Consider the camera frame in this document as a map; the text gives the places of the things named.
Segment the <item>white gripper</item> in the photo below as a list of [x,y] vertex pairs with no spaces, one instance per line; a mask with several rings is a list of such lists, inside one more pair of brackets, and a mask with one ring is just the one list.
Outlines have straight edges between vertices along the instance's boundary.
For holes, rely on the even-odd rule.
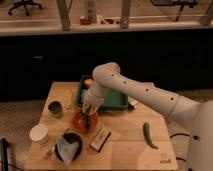
[[84,96],[82,112],[86,113],[92,107],[90,115],[96,114],[99,107],[104,103],[104,98],[108,91],[108,88],[99,85],[97,82],[93,82]]

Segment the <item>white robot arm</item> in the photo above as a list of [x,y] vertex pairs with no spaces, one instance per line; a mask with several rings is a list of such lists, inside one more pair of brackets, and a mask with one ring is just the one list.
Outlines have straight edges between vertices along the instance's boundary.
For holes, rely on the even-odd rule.
[[96,66],[92,78],[92,85],[84,96],[84,113],[97,111],[110,89],[120,91],[190,132],[187,171],[213,171],[213,100],[200,103],[171,91],[148,87],[122,76],[115,62]]

